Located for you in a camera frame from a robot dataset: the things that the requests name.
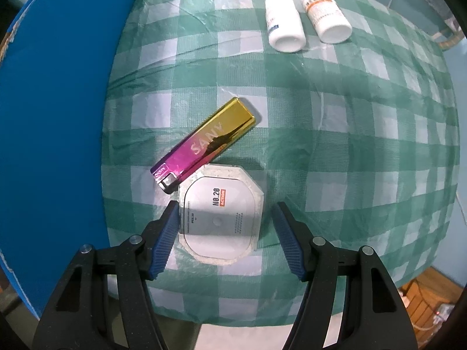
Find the lighter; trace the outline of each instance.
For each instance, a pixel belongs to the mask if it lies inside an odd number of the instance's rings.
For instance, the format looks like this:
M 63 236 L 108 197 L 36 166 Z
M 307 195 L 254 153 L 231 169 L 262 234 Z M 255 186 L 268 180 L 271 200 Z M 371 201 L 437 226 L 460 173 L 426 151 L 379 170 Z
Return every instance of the lighter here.
M 209 163 L 255 122 L 250 111 L 234 97 L 158 161 L 151 168 L 151 174 L 162 190 L 171 194 L 183 180 Z

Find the blue board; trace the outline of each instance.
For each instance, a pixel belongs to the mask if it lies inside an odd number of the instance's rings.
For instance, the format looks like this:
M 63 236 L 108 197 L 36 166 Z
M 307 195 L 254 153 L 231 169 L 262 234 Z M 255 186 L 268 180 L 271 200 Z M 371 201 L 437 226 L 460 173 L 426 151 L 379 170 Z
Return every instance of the blue board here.
M 104 99 L 134 0 L 30 0 L 0 64 L 0 263 L 40 316 L 79 246 L 109 245 Z

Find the white bottle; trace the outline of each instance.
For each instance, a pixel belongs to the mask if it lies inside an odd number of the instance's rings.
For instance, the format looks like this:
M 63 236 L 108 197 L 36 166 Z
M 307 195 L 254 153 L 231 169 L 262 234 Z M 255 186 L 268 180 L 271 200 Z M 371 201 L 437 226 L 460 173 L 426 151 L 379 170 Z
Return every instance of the white bottle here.
M 334 0 L 301 0 L 319 39 L 324 43 L 344 42 L 352 26 Z
M 283 53 L 301 50 L 306 38 L 293 0 L 265 0 L 264 3 L 269 44 Z

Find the orange label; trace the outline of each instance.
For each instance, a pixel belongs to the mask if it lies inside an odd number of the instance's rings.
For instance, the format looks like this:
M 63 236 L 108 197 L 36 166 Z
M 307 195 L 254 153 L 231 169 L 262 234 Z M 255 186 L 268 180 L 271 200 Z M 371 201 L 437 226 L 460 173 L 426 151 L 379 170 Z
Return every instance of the orange label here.
M 306 7 L 306 12 L 308 13 L 308 11 L 310 10 L 310 8 L 316 4 L 319 4 L 319 3 L 323 3 L 324 1 L 327 1 L 327 2 L 332 2 L 332 0 L 317 0 L 317 1 L 313 1 L 310 5 L 308 5 Z
M 221 189 L 219 206 L 224 207 L 225 205 L 226 205 L 226 190 Z

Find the blue gripper pad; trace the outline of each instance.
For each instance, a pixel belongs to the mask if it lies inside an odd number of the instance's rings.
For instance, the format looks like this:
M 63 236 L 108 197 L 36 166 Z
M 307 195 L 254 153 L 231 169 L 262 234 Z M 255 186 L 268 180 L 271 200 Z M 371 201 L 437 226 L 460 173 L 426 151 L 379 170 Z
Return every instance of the blue gripper pad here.
M 306 275 L 303 250 L 278 204 L 272 207 L 272 221 L 290 271 L 303 280 Z
M 149 269 L 150 275 L 155 279 L 165 269 L 167 259 L 174 244 L 180 227 L 180 215 L 178 214 L 178 204 L 172 210 L 164 228 L 162 229 L 156 244 L 152 249 L 152 262 Z

